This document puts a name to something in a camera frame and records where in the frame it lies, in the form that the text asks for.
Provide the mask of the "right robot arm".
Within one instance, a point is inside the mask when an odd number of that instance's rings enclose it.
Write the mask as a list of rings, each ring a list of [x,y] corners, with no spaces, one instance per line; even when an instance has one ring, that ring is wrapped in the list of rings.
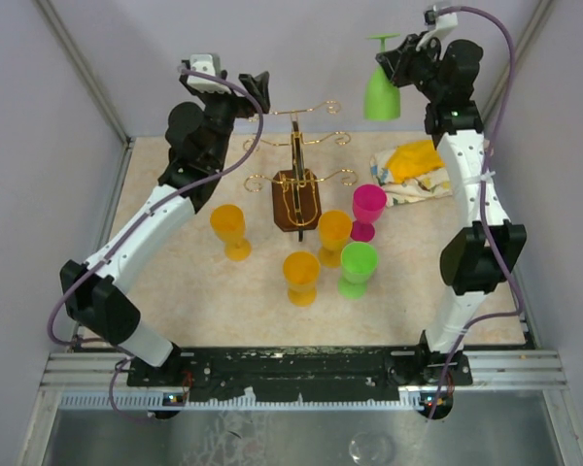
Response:
[[[468,40],[443,47],[428,32],[408,35],[376,60],[395,87],[415,86],[427,99],[425,129],[446,166],[460,231],[440,254],[446,285],[437,317],[424,331],[428,351],[414,361],[416,376],[438,383],[449,372],[444,354],[458,350],[486,297],[506,281],[527,240],[497,199],[485,166],[484,123],[472,98],[483,50]]]

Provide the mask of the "pink wine glass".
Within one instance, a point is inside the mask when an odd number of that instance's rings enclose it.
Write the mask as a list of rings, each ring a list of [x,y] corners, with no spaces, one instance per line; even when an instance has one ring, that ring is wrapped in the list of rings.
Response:
[[[370,242],[375,236],[374,223],[383,213],[387,194],[374,184],[363,184],[353,194],[352,210],[355,220],[351,239],[355,242]]]

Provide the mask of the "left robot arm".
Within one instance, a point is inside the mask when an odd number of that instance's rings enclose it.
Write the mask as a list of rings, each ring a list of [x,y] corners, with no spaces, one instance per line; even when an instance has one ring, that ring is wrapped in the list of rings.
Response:
[[[183,71],[180,82],[193,96],[167,119],[168,165],[149,198],[122,230],[85,262],[60,271],[61,305],[67,315],[103,341],[145,362],[159,383],[183,373],[179,349],[153,330],[127,292],[149,259],[211,198],[226,166],[229,139],[238,118],[263,117],[271,107],[270,75]]]

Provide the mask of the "green wine glass back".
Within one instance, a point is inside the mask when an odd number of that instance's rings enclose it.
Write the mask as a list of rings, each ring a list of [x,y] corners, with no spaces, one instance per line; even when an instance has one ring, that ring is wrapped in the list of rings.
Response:
[[[363,116],[370,121],[392,121],[400,115],[399,89],[391,84],[378,64],[365,85]]]

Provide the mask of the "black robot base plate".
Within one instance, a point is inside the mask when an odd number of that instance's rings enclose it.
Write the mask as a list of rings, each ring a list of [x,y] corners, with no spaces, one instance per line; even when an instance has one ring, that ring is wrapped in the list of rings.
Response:
[[[407,385],[468,386],[472,372],[453,358],[413,347],[182,348],[159,368],[141,359],[130,387],[177,387],[192,402],[227,401],[251,389],[259,402],[396,401]]]

